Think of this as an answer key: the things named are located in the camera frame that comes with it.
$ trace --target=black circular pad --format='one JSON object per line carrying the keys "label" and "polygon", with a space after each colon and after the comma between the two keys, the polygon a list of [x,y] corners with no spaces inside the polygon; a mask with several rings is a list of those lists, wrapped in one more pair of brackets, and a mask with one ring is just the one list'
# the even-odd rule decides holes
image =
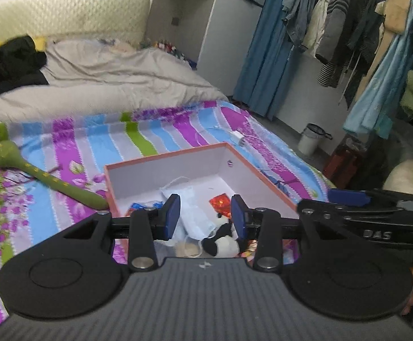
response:
{"label": "black circular pad", "polygon": [[71,259],[52,258],[33,265],[30,279],[40,287],[61,288],[77,282],[82,273],[82,264]]}
{"label": "black circular pad", "polygon": [[0,297],[9,312],[37,319],[88,313],[122,284],[110,255],[76,240],[48,240],[9,260],[0,270]]}
{"label": "black circular pad", "polygon": [[403,261],[345,240],[302,255],[289,278],[295,295],[314,311],[348,321],[398,314],[413,290],[412,273]]}

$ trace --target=gray comforter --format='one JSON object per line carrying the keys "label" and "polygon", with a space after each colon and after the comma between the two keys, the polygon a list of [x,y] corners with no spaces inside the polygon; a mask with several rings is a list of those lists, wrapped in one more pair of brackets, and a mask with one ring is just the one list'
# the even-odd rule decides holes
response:
{"label": "gray comforter", "polygon": [[181,106],[226,97],[191,68],[158,49],[120,52],[95,40],[47,48],[50,86],[0,95],[0,122],[119,113]]}

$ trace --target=face mask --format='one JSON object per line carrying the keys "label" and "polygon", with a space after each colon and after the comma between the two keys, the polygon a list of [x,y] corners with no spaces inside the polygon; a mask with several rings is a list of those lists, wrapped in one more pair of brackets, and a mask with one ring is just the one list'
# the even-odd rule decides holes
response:
{"label": "face mask", "polygon": [[216,229],[216,225],[208,219],[203,210],[196,203],[196,195],[192,187],[182,189],[166,188],[162,193],[168,199],[171,194],[178,194],[181,198],[180,221],[183,223],[187,235],[194,240],[203,240]]}
{"label": "face mask", "polygon": [[175,230],[173,231],[172,238],[169,241],[158,241],[158,242],[165,246],[173,247],[178,242],[185,241],[186,237],[187,237],[187,234],[186,234],[186,230],[184,229],[183,222],[181,219],[179,219],[178,223],[176,223]]}

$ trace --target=white charger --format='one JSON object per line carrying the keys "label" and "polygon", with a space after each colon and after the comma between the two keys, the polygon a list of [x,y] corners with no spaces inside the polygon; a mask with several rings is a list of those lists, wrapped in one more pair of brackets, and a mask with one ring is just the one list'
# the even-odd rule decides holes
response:
{"label": "white charger", "polygon": [[244,135],[238,131],[230,132],[231,141],[238,146],[244,146]]}

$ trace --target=metal screw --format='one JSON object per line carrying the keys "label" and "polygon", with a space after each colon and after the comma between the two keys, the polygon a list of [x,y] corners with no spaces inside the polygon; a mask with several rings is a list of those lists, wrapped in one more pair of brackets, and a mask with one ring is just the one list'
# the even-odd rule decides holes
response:
{"label": "metal screw", "polygon": [[138,269],[148,269],[151,266],[153,266],[154,261],[152,258],[148,258],[147,256],[139,256],[138,258],[135,258],[132,262],[131,262],[132,266],[134,268],[138,268]]}
{"label": "metal screw", "polygon": [[271,256],[260,258],[257,265],[263,269],[274,269],[279,265],[279,260]]}

